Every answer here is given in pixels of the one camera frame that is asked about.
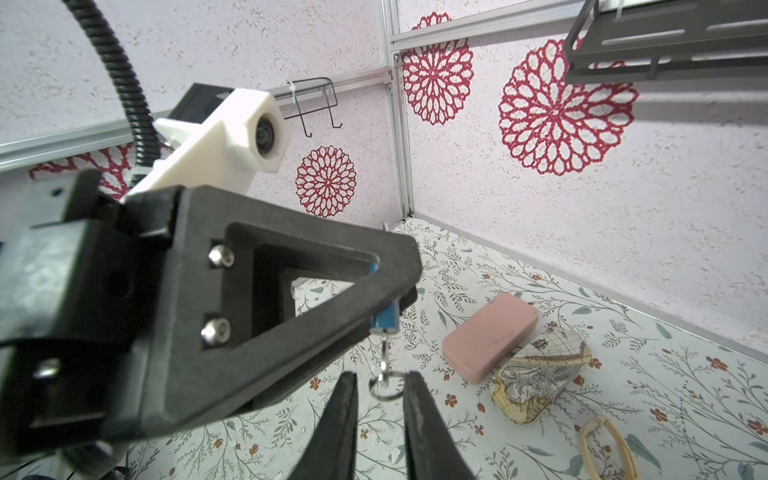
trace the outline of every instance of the table surface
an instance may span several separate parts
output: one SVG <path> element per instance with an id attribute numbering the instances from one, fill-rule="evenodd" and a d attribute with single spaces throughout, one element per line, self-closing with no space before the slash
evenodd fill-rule
<path id="1" fill-rule="evenodd" d="M 641 478 L 768 478 L 768 366 L 640 313 L 424 220 L 396 228 L 414 236 L 424 266 L 419 298 L 392 338 L 394 369 L 418 370 L 477 478 L 581 478 L 578 430 L 609 416 L 629 443 Z M 341 291 L 310 280 L 300 312 Z M 548 324 L 581 335 L 593 358 L 530 425 L 491 400 L 491 376 L 468 385 L 441 355 L 445 336 L 490 299 L 510 292 Z M 133 479 L 288 478 L 341 372 L 358 374 L 357 478 L 405 478 L 402 403 L 381 403 L 367 382 L 379 340 L 349 349 L 280 404 L 134 445 Z M 623 478 L 609 436 L 589 450 L 602 478 Z"/>

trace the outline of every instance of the pink case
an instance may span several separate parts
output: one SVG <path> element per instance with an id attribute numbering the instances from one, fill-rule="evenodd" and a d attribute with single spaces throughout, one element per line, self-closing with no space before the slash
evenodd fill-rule
<path id="1" fill-rule="evenodd" d="M 502 293 L 448 334 L 442 341 L 442 355 L 467 382 L 480 383 L 537 321 L 534 306 Z"/>

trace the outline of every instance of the screw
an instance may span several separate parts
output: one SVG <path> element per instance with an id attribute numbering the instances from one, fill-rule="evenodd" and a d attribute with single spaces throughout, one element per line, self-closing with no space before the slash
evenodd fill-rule
<path id="1" fill-rule="evenodd" d="M 210 264 L 216 268 L 230 268 L 235 264 L 235 253 L 228 247 L 222 244 L 216 245 L 208 252 L 208 260 Z"/>
<path id="2" fill-rule="evenodd" d="M 38 380 L 53 378 L 58 374 L 60 369 L 61 360 L 45 359 L 38 364 L 38 369 L 35 370 L 35 378 Z"/>
<path id="3" fill-rule="evenodd" d="M 206 345 L 215 346 L 227 343 L 232 336 L 232 326 L 225 318 L 210 319 L 200 332 Z"/>

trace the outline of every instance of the orange flower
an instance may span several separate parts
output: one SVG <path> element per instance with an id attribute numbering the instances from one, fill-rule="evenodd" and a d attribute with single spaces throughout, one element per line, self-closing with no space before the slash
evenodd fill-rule
<path id="1" fill-rule="evenodd" d="M 667 420 L 667 414 L 659 409 L 651 409 L 650 413 L 656 416 L 658 422 L 669 422 L 669 420 Z"/>
<path id="2" fill-rule="evenodd" d="M 728 365 L 726 365 L 725 363 L 722 363 L 720 359 L 713 359 L 713 358 L 707 357 L 707 361 L 710 364 L 712 364 L 712 368 L 714 369 L 720 369 L 720 370 L 723 370 L 724 372 L 728 371 Z"/>
<path id="3" fill-rule="evenodd" d="M 755 433 L 757 433 L 758 435 L 762 435 L 763 433 L 768 433 L 768 427 L 763 425 L 763 423 L 759 420 L 747 420 L 746 424 L 752 430 L 754 430 Z"/>

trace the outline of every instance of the key ring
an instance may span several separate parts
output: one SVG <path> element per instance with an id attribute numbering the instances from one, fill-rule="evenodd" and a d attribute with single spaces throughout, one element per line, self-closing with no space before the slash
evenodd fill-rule
<path id="1" fill-rule="evenodd" d="M 384 383 L 385 386 L 389 386 L 390 377 L 397 377 L 400 379 L 404 379 L 406 377 L 405 372 L 389 371 L 389 342 L 387 341 L 387 338 L 382 341 L 382 361 L 380 366 L 381 372 L 368 381 L 368 390 L 371 392 L 371 395 L 374 398 L 381 400 L 382 402 L 390 402 L 392 400 L 399 399 L 402 396 L 402 390 L 395 392 L 392 395 L 379 395 L 373 388 L 377 383 Z"/>

